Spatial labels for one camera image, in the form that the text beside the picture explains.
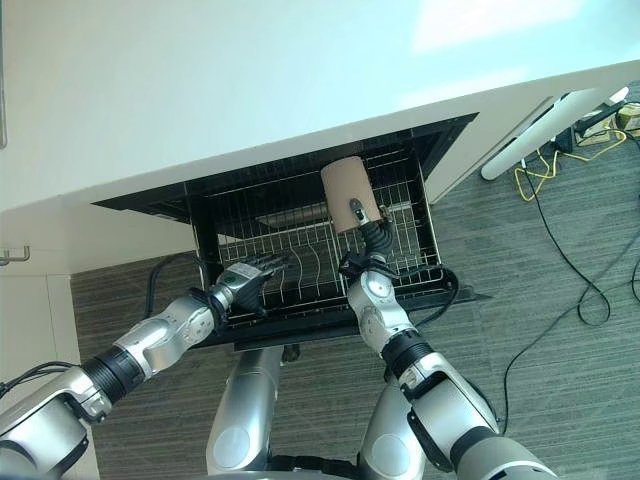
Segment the black wire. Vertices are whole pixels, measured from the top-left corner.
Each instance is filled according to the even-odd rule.
[[[49,375],[51,373],[61,373],[67,371],[67,369],[74,367],[73,363],[68,362],[59,362],[52,361],[41,363],[40,365],[36,365],[33,368],[30,368],[22,375],[9,380],[6,383],[0,382],[0,398],[4,397],[7,393],[9,393],[13,388],[21,383],[28,382],[30,380],[34,380],[35,378],[39,378],[43,375]]]
[[[169,257],[166,257],[160,263],[158,263],[155,267],[153,267],[153,269],[149,273],[149,278],[147,280],[147,297],[146,297],[146,302],[145,302],[145,309],[144,309],[144,317],[143,318],[149,318],[153,313],[153,304],[155,303],[156,285],[158,283],[158,275],[160,275],[160,272],[162,271],[162,269],[164,267],[166,267],[168,264],[174,262],[175,260],[177,260],[179,258],[184,258],[184,259],[190,260],[200,268],[200,272],[202,274],[202,281],[204,283],[205,290],[208,289],[211,286],[211,282],[209,281],[209,273],[207,272],[207,266],[195,254],[193,254],[193,253],[177,253],[175,255],[171,255]],[[215,318],[217,318],[217,313],[216,313],[216,310],[215,310],[214,306],[211,303],[211,297],[208,294],[206,294],[206,297],[207,297],[208,307],[211,309],[211,313],[213,314],[213,318],[215,319]]]
[[[425,318],[423,318],[418,323],[416,323],[415,324],[416,327],[419,327],[429,322],[433,322],[434,320],[437,320],[438,318],[440,318],[442,315],[444,315],[447,312],[447,310],[449,310],[449,307],[453,305],[453,302],[458,296],[458,291],[460,290],[460,282],[458,281],[458,277],[456,277],[456,274],[447,268],[440,267],[440,269],[442,270],[444,279],[448,281],[450,284],[449,298],[447,299],[447,302],[444,305],[442,305],[438,310],[433,312],[431,315],[427,315]]]
[[[602,293],[608,293],[611,292],[613,290],[617,290],[619,288],[622,287],[626,287],[627,285],[631,285],[632,288],[635,288],[635,283],[638,281],[638,277],[637,277],[637,273],[638,270],[640,268],[640,260],[638,260],[635,264],[635,267],[633,269],[633,276],[631,277],[631,280],[627,280],[624,283],[620,283],[618,285],[614,285],[613,287],[607,288],[605,290],[602,290]],[[509,372],[511,371],[511,368],[513,367],[513,365],[516,363],[516,361],[522,356],[524,355],[529,349],[531,349],[531,347],[533,347],[536,343],[538,343],[540,340],[542,340],[544,338],[545,335],[547,335],[551,330],[553,330],[553,328],[558,325],[558,323],[560,322],[560,320],[562,320],[564,317],[566,317],[569,313],[571,313],[573,310],[577,309],[581,304],[591,300],[592,298],[596,298],[598,297],[598,294],[595,295],[591,295],[573,305],[571,305],[569,308],[567,308],[564,312],[562,312],[559,316],[556,317],[556,319],[551,322],[551,324],[549,324],[549,326],[547,328],[545,328],[542,333],[540,333],[531,343],[529,343],[526,347],[524,347],[522,350],[520,350],[509,362],[509,364],[507,365],[507,368],[504,372],[504,376],[502,378],[502,386],[504,389],[504,405],[505,405],[505,415],[504,415],[504,419],[503,419],[503,427],[502,427],[502,434],[504,435],[505,433],[507,433],[507,429],[509,427],[509,385],[508,385],[508,379],[509,379]]]
[[[632,290],[633,296],[640,303],[640,294],[636,290],[636,281],[638,280],[638,273],[640,271],[640,260],[638,260],[636,262],[636,264],[635,264],[635,266],[633,268],[633,273],[631,275],[631,280],[627,280],[626,282],[624,282],[622,284],[616,285],[616,286],[611,287],[611,288],[607,288],[605,290],[601,290],[594,283],[594,281],[597,281],[602,276],[604,276],[609,270],[611,270],[611,268],[615,264],[617,264],[620,261],[620,259],[631,249],[633,244],[638,240],[638,238],[640,238],[640,231],[638,231],[633,236],[631,241],[629,241],[627,243],[627,245],[625,245],[625,247],[622,249],[622,251],[618,255],[616,255],[616,257],[611,262],[609,262],[609,264],[595,277],[594,281],[590,280],[582,272],[580,272],[580,270],[578,270],[578,268],[569,260],[569,258],[564,253],[562,248],[560,248],[560,245],[558,244],[558,242],[555,239],[553,233],[551,232],[551,229],[549,228],[549,224],[547,223],[547,219],[544,216],[544,212],[542,211],[542,207],[540,206],[540,201],[538,200],[538,196],[535,194],[535,189],[533,187],[533,183],[531,182],[531,178],[529,177],[527,169],[524,168],[524,171],[525,171],[525,176],[527,177],[527,180],[529,182],[529,186],[531,187],[532,191],[534,192],[533,196],[534,196],[534,198],[536,200],[536,205],[538,207],[538,212],[540,213],[540,217],[542,219],[542,222],[544,223],[545,229],[546,229],[549,237],[553,241],[553,244],[556,246],[556,248],[558,249],[558,252],[562,256],[562,258],[565,260],[565,262],[571,267],[571,269],[576,274],[578,274],[580,276],[580,278],[582,278],[585,281],[585,283],[587,284],[587,287],[582,292],[582,295],[580,295],[580,299],[578,300],[577,303],[575,303],[571,307],[567,308],[558,317],[556,317],[556,319],[553,322],[551,322],[549,324],[549,326],[547,326],[535,339],[533,339],[533,341],[531,341],[527,346],[525,346],[522,350],[520,350],[511,359],[511,361],[507,365],[507,368],[505,369],[505,372],[504,372],[504,376],[502,378],[502,386],[503,386],[503,391],[504,391],[504,405],[505,405],[505,415],[504,415],[504,420],[503,420],[504,423],[503,423],[503,428],[502,428],[502,434],[503,435],[507,432],[507,429],[509,427],[509,385],[508,385],[509,372],[511,371],[511,368],[513,367],[515,362],[522,355],[524,355],[529,349],[531,349],[540,340],[542,340],[551,330],[553,330],[553,328],[556,325],[558,325],[558,323],[560,323],[560,320],[562,320],[564,317],[566,317],[574,309],[578,312],[578,317],[580,318],[580,320],[586,325],[589,325],[589,326],[592,326],[592,327],[598,327],[598,326],[601,326],[604,323],[606,323],[611,318],[611,304],[609,303],[609,299],[605,295],[607,292],[610,292],[610,291],[618,289],[618,288],[622,288],[622,287],[624,287],[626,285],[631,285],[631,290]],[[595,290],[596,293],[594,295],[591,295],[591,296],[587,297],[587,293],[590,290]],[[592,298],[601,298],[605,302],[605,305],[607,306],[607,315],[606,315],[606,317],[602,321],[600,321],[598,323],[589,322],[582,315],[582,310],[581,310],[582,305],[587,303]]]
[[[549,238],[551,239],[551,241],[553,242],[553,244],[555,245],[556,249],[558,250],[558,253],[560,254],[560,256],[562,257],[562,259],[565,261],[565,263],[567,265],[569,265],[569,267],[571,268],[571,270],[573,270],[582,280],[584,280],[584,282],[587,284],[587,288],[586,290],[583,292],[582,296],[580,297],[581,299],[584,298],[584,296],[587,294],[587,292],[591,289],[595,290],[597,292],[597,296],[599,296],[602,301],[604,302],[605,306],[607,307],[607,314],[604,317],[603,320],[601,320],[600,322],[597,323],[592,323],[590,321],[588,321],[583,313],[582,313],[582,303],[580,303],[578,305],[578,317],[580,318],[580,320],[582,322],[584,322],[585,324],[591,326],[591,327],[597,327],[600,326],[604,323],[606,323],[609,318],[611,318],[611,303],[609,302],[609,299],[607,298],[607,296],[600,290],[600,288],[593,283],[593,281],[591,281],[591,279],[589,279],[589,277],[587,277],[584,273],[582,273],[578,267],[575,266],[575,264],[569,259],[569,257],[567,257],[567,254],[564,253],[564,250],[562,250],[562,248],[560,247],[560,245],[558,244],[558,241],[556,240],[556,237],[553,235],[553,233],[551,232],[551,229],[549,228],[549,223],[547,222],[547,218],[544,215],[544,212],[542,211],[542,206],[540,205],[540,199],[538,199],[538,195],[535,193],[535,187],[533,186],[533,182],[531,181],[531,177],[529,176],[529,171],[527,170],[526,167],[523,168],[524,170],[524,174],[525,177],[527,177],[527,182],[529,182],[529,186],[531,187],[531,190],[533,191],[533,198],[536,201],[536,206],[538,207],[538,212],[540,213],[540,218],[542,219],[542,223],[544,224],[544,228],[547,231],[547,234],[549,235]],[[631,247],[631,244],[629,244],[625,250],[622,252],[622,255],[624,255],[626,253],[626,251]],[[602,272],[600,276],[602,276],[604,273],[606,273],[606,271],[611,268],[612,265],[608,266],[604,272]]]

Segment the metal wire basket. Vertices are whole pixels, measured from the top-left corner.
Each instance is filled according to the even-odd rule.
[[[328,162],[307,158],[306,168],[283,171],[278,179],[207,196],[213,206],[219,258],[228,266],[248,255],[286,254],[289,268],[265,285],[267,311],[293,312],[346,303],[346,280],[338,264],[347,251],[362,252],[357,230],[336,235],[324,201],[320,168]],[[363,157],[374,196],[393,220],[394,244],[388,259],[402,272],[440,263],[420,164],[411,149],[394,148]],[[396,281],[402,295],[442,279],[426,270]],[[236,314],[236,320],[246,315]]]

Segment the gray carpet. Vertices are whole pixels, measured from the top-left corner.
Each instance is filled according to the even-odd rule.
[[[558,178],[540,198],[559,243],[594,276],[637,234],[639,193],[640,152],[627,142],[592,163],[562,159]],[[554,250],[535,205],[518,197],[511,173],[492,183],[472,175],[432,210],[445,264],[493,298],[454,306],[424,334],[503,412],[502,375],[510,358],[574,303],[584,285]],[[628,280],[639,257],[640,241],[601,285]],[[73,276],[83,359],[139,320],[153,263]],[[192,266],[170,267],[158,304],[195,282]],[[640,306],[628,286],[610,298],[606,325],[587,327],[571,313],[510,376],[510,435],[565,479],[638,476]],[[587,313],[598,315],[601,307]],[[227,347],[189,352],[119,403],[94,428],[101,477],[203,474],[209,428],[233,363]],[[303,345],[300,360],[283,369],[274,453],[354,460],[383,386],[382,371],[358,338]],[[428,467],[425,478],[452,476]]]

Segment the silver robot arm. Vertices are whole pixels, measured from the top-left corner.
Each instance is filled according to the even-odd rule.
[[[431,463],[455,470],[460,480],[557,478],[525,447],[500,436],[486,401],[422,339],[384,273],[362,272],[348,301],[364,342],[385,360],[411,403],[407,421]]]
[[[231,303],[259,309],[265,280],[281,257],[252,257],[227,268],[209,298],[186,294],[142,320],[107,351],[72,367],[0,414],[0,477],[57,477],[87,448],[80,421],[104,421],[113,405],[141,383],[175,364],[207,338]]]

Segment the yellow cable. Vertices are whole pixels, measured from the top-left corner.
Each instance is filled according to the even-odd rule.
[[[607,131],[607,129],[603,130],[602,132],[598,132],[596,135],[598,135],[599,133],[603,133]],[[536,195],[538,195],[538,193],[540,192],[540,189],[542,188],[542,185],[544,184],[544,182],[546,180],[551,180],[552,178],[555,178],[556,173],[557,173],[557,163],[558,163],[558,155],[562,154],[565,157],[570,157],[570,158],[575,158],[576,160],[580,160],[582,162],[590,162],[591,160],[595,160],[596,158],[598,158],[600,155],[605,154],[606,152],[613,150],[614,148],[618,147],[619,145],[621,145],[622,143],[624,143],[624,141],[627,139],[627,136],[622,133],[622,132],[614,132],[614,135],[616,135],[618,137],[618,141],[612,145],[609,145],[605,148],[603,148],[602,150],[600,150],[598,153],[596,153],[593,157],[582,157],[580,155],[575,155],[572,153],[563,153],[560,150],[556,150],[555,152],[553,152],[553,160],[551,161],[551,165],[549,165],[549,163],[545,160],[545,158],[542,156],[542,154],[540,153],[540,149],[536,149],[536,153],[538,154],[538,159],[542,162],[542,164],[545,166],[546,171],[545,173],[537,173],[537,172],[532,172],[529,169],[525,170],[522,167],[516,167],[513,170],[513,174],[516,180],[516,185],[518,186],[518,192],[520,193],[520,197],[525,201],[525,202],[530,202],[531,200],[533,200]],[[524,173],[525,175],[529,175],[531,177],[537,177],[539,178],[539,182],[538,185],[534,188],[533,193],[530,196],[527,196],[524,193],[524,190],[522,189],[522,183],[520,182],[520,174]]]
[[[542,188],[542,184],[545,182],[545,180],[551,180],[552,178],[554,178],[556,176],[556,166],[558,164],[558,153],[560,153],[559,150],[556,150],[553,153],[553,160],[551,161],[551,165],[549,165],[549,163],[547,163],[547,161],[544,159],[544,157],[542,156],[542,154],[540,153],[540,149],[536,149],[536,153],[538,154],[538,159],[540,159],[540,161],[544,164],[546,171],[545,173],[537,173],[537,172],[532,172],[531,170],[527,169],[525,171],[524,168],[522,167],[517,167],[513,173],[516,179],[516,184],[518,185],[518,191],[520,192],[520,196],[522,197],[522,199],[525,202],[530,202],[531,200],[533,200],[535,198],[535,196],[538,194],[538,192],[540,192],[540,189]],[[522,189],[522,183],[520,182],[520,173],[524,173],[526,175],[529,175],[531,177],[537,177],[540,179],[540,181],[538,182],[538,185],[535,187],[534,189],[534,193],[531,194],[531,196],[527,197],[524,193],[524,190]]]

